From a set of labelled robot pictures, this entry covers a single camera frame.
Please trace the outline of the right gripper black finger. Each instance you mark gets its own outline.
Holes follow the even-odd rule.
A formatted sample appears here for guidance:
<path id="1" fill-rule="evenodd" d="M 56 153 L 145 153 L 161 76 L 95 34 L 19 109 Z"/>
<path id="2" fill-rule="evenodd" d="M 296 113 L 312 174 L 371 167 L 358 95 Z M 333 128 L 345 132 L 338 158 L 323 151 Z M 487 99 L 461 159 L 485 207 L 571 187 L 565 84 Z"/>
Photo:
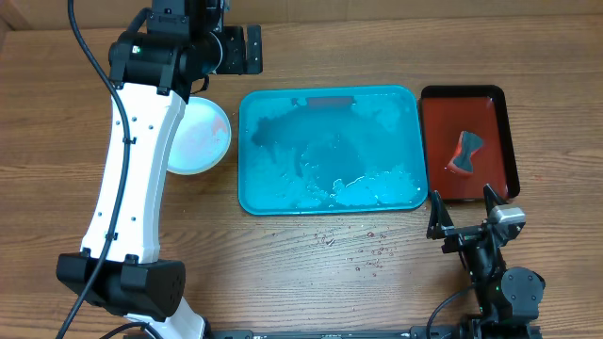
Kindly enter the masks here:
<path id="1" fill-rule="evenodd" d="M 491 212 L 496 206 L 507 204 L 507 202 L 501 198 L 489 184 L 486 184 L 483 187 L 483 196 L 487 212 Z"/>
<path id="2" fill-rule="evenodd" d="M 439 192 L 432 192 L 430 197 L 431 214 L 426 236 L 428 239 L 442 239 L 452 234 L 455 227 Z"/>

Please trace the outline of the red wet sponge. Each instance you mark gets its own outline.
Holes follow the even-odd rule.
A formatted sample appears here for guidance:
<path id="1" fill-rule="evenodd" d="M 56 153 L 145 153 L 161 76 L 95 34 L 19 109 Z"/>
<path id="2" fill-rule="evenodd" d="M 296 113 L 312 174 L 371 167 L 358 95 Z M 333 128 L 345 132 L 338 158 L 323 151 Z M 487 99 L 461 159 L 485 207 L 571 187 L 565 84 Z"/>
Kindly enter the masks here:
<path id="1" fill-rule="evenodd" d="M 447 164 L 447 169 L 462 176 L 474 173 L 472 156 L 483 146 L 483 140 L 476 134 L 463 131 L 458 139 L 453 156 Z"/>

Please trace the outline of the light blue plate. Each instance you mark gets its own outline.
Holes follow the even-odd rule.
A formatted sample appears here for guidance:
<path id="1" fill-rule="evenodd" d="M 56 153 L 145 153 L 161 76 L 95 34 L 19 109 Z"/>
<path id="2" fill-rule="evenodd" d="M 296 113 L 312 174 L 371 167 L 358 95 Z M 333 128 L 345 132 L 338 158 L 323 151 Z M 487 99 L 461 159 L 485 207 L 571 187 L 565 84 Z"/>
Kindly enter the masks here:
<path id="1" fill-rule="evenodd" d="M 226 155 L 231 139 L 224 110 L 208 99 L 191 97 L 173 139 L 168 171 L 195 175 L 210 170 Z"/>

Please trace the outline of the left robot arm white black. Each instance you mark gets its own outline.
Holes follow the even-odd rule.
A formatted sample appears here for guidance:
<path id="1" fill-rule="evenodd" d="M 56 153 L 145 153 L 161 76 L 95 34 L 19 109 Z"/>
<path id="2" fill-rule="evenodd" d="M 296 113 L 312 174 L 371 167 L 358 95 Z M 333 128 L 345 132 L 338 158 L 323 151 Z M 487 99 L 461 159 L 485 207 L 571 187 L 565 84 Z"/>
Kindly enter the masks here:
<path id="1" fill-rule="evenodd" d="M 182 262 L 160 258 L 159 210 L 171 145 L 191 86 L 209 74 L 259 74 L 259 25 L 221 32 L 127 30 L 102 73 L 112 96 L 112 128 L 95 214 L 74 253 L 57 259 L 57 278 L 79 303 L 101 307 L 154 338 L 204 338 L 208 328 L 184 297 Z"/>

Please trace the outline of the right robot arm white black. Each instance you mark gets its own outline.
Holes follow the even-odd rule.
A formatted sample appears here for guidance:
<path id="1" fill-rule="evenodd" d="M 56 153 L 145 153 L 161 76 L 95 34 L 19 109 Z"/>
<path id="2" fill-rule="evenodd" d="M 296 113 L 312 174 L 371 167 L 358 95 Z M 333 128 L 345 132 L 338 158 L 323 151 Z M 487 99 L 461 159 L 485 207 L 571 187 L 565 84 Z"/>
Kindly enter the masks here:
<path id="1" fill-rule="evenodd" d="M 501 248 L 516 239 L 526 224 L 517 205 L 504 201 L 489 185 L 483 187 L 486 218 L 479 225 L 454 226 L 443 199 L 431 194 L 432 211 L 426 236 L 442 239 L 442 252 L 457 253 L 471 284 L 440 303 L 430 315 L 424 338 L 540 338 L 530 324 L 539 316 L 546 282 L 524 267 L 506 267 Z M 450 330 L 435 330 L 436 316 L 455 299 L 473 291 L 480 312 L 466 315 Z"/>

